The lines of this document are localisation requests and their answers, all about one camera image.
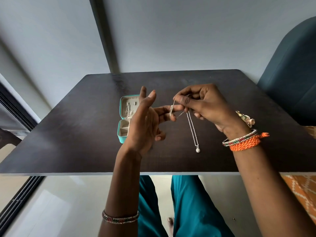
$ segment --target bracelet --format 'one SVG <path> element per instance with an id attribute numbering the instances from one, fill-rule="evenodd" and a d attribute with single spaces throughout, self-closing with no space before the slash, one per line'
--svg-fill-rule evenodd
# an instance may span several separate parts
<path id="1" fill-rule="evenodd" d="M 228 141 L 228 139 L 224 140 L 223 141 L 223 146 L 236 145 L 238 143 L 246 141 L 247 139 L 250 139 L 251 137 L 255 136 L 256 134 L 257 134 L 257 130 L 252 129 L 249 134 L 244 135 L 244 136 L 242 136 L 240 138 L 236 138 L 236 139 L 233 139 L 231 141 Z"/>
<path id="2" fill-rule="evenodd" d="M 260 141 L 261 138 L 268 137 L 268 136 L 269 136 L 269 133 L 263 132 L 260 135 L 255 135 L 253 137 L 250 137 L 249 139 L 247 139 L 243 142 L 231 145 L 231 146 L 229 146 L 229 148 L 231 151 L 246 150 L 246 149 L 249 149 L 249 148 L 252 148 L 252 147 L 258 145 L 261 142 Z"/>
<path id="3" fill-rule="evenodd" d="M 106 221 L 106 222 L 109 222 L 111 224 L 126 224 L 126 223 L 132 223 L 132 222 L 135 222 L 137 221 L 139 217 L 139 212 L 137 211 L 137 214 L 134 215 L 134 216 L 131 216 L 131 217 L 126 217 L 126 218 L 115 218 L 115 217 L 111 217 L 111 216 L 108 216 L 106 213 L 105 213 L 105 210 L 103 210 L 102 212 L 102 218 Z"/>

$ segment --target leg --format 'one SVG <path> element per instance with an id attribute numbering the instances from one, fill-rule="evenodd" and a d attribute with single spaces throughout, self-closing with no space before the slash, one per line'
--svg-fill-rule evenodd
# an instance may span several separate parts
<path id="1" fill-rule="evenodd" d="M 155 186 L 148 175 L 139 178 L 138 236 L 168 237 L 162 226 Z"/>
<path id="2" fill-rule="evenodd" d="M 197 175 L 174 175 L 173 236 L 234 236 L 214 206 Z"/>

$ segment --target dark wooden table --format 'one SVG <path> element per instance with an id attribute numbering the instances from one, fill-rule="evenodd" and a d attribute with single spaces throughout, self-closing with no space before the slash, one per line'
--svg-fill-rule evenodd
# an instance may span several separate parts
<path id="1" fill-rule="evenodd" d="M 0 173 L 15 175 L 107 174 L 113 171 L 121 143 L 117 137 L 119 101 L 155 89 L 154 107 L 171 105 L 188 85 L 215 83 L 231 106 L 269 132 L 263 139 L 280 172 L 316 172 L 316 141 L 239 70 L 204 70 L 99 74 L 85 76 L 0 164 Z M 143 158 L 141 172 L 237 172 L 225 136 L 208 122 L 193 119 L 200 153 L 195 152 L 186 115 L 167 122 L 163 142 Z"/>

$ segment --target white wall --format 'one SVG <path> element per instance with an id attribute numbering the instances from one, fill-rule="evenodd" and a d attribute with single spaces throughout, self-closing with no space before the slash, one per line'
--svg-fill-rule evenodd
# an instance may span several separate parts
<path id="1" fill-rule="evenodd" d="M 51 107 L 110 72 L 89 0 L 0 0 L 0 38 Z"/>
<path id="2" fill-rule="evenodd" d="M 105 0 L 122 72 L 240 69 L 257 82 L 316 0 Z"/>
<path id="3" fill-rule="evenodd" d="M 26 74 L 0 42 L 0 82 L 37 122 L 51 110 Z"/>

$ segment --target teal jewelry box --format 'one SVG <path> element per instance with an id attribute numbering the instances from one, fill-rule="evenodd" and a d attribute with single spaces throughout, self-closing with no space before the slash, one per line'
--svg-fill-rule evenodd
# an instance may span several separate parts
<path id="1" fill-rule="evenodd" d="M 139 95 L 123 96 L 119 102 L 119 115 L 122 120 L 118 123 L 118 139 L 121 143 L 127 138 L 130 120 L 139 106 Z"/>

